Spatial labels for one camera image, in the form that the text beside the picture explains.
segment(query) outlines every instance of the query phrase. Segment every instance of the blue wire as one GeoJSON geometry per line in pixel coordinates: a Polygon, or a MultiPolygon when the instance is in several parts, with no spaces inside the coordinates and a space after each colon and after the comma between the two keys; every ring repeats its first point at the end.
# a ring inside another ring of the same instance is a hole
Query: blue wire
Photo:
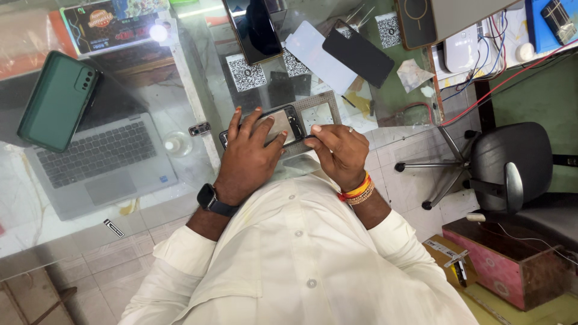
{"type": "Polygon", "coordinates": [[[481,38],[482,40],[484,40],[484,43],[486,43],[486,48],[488,49],[488,50],[486,51],[486,59],[484,60],[484,63],[477,69],[477,71],[476,71],[476,68],[474,68],[474,73],[472,74],[472,77],[470,78],[470,80],[468,80],[468,83],[466,84],[466,86],[465,86],[464,88],[462,88],[462,89],[461,89],[460,91],[458,91],[457,93],[449,96],[448,98],[443,99],[442,102],[447,101],[448,99],[452,98],[453,96],[455,96],[455,95],[461,93],[462,91],[464,91],[464,89],[466,89],[466,88],[470,85],[470,83],[472,82],[472,80],[475,79],[474,76],[475,76],[478,72],[480,72],[480,70],[482,69],[483,66],[486,65],[486,62],[488,61],[488,57],[490,56],[490,45],[488,44],[488,41],[487,41],[483,36],[478,35],[478,37],[481,38]]]}

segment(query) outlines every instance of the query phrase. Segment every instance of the phone back panel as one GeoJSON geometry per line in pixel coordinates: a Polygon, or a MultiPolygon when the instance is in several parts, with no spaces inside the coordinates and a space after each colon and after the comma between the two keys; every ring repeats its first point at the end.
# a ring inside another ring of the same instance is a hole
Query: phone back panel
{"type": "Polygon", "coordinates": [[[28,101],[18,136],[52,152],[63,152],[97,78],[94,68],[60,52],[50,52],[28,101]]]}

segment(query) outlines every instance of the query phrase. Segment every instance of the phone screen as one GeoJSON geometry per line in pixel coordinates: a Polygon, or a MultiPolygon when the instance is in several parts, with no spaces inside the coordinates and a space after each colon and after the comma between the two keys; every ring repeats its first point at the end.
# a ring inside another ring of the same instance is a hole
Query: phone screen
{"type": "Polygon", "coordinates": [[[264,0],[224,0],[249,65],[283,52],[264,0]]]}

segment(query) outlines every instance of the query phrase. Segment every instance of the hand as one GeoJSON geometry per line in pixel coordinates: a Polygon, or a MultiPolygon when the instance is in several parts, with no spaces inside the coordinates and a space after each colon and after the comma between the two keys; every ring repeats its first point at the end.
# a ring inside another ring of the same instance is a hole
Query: hand
{"type": "Polygon", "coordinates": [[[246,197],[263,185],[275,170],[287,131],[281,132],[273,142],[264,147],[265,138],[275,119],[269,116],[253,134],[253,125],[261,117],[261,108],[247,116],[239,129],[241,107],[237,107],[229,124],[228,144],[221,170],[214,183],[217,200],[232,206],[239,205],[246,197]]]}
{"type": "Polygon", "coordinates": [[[341,192],[353,191],[361,185],[369,141],[357,131],[349,132],[345,125],[313,125],[311,134],[317,139],[306,139],[305,145],[315,150],[321,168],[341,187],[341,192]]]}

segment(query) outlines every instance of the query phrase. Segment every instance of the person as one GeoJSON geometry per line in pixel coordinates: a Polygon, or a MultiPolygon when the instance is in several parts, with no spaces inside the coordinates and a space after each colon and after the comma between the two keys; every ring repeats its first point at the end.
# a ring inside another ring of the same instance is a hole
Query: person
{"type": "Polygon", "coordinates": [[[155,246],[121,325],[477,324],[373,187],[363,135],[314,125],[305,140],[341,194],[313,175],[265,184],[287,132],[264,146],[274,119],[251,134],[260,116],[257,108],[239,128],[236,109],[212,186],[221,204],[242,206],[234,217],[199,208],[155,246]]]}

